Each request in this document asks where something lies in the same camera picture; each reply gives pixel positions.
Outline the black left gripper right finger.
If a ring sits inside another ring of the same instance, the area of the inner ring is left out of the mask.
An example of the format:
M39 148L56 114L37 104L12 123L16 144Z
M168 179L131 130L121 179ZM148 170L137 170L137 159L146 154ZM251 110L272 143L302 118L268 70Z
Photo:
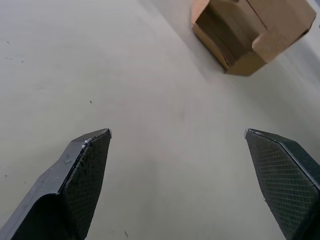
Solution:
M320 238L320 165L296 141L248 128L260 190L287 240Z

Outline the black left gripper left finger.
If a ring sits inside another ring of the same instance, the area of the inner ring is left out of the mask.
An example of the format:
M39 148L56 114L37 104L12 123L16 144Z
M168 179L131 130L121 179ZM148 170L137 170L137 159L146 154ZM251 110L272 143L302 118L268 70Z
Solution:
M112 132L72 140L0 230L2 240L84 240L102 190Z

